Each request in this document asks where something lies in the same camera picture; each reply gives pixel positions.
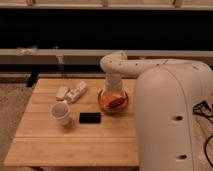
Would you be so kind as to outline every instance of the wooden tabletop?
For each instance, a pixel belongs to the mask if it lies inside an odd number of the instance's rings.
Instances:
[[[72,122],[62,127],[49,113],[61,85],[74,88],[80,81],[88,91],[70,104]],[[123,115],[107,115],[98,106],[103,79],[40,79],[19,124],[5,166],[138,166],[132,110],[135,80],[124,80],[129,95]],[[80,124],[80,112],[101,112],[100,124]]]

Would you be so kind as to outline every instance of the paper cup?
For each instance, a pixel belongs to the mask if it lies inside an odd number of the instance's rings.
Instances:
[[[61,125],[67,125],[70,122],[70,108],[66,101],[55,103],[51,107],[51,114]]]

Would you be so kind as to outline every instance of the black smartphone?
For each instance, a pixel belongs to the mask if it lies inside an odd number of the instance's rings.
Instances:
[[[79,122],[83,123],[101,123],[101,113],[100,112],[81,112],[79,117]]]

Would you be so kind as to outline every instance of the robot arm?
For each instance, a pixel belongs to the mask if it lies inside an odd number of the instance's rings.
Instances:
[[[175,59],[127,60],[123,51],[105,56],[100,64],[108,74],[137,78],[134,115],[140,168],[198,171],[192,109],[213,93],[208,65]]]

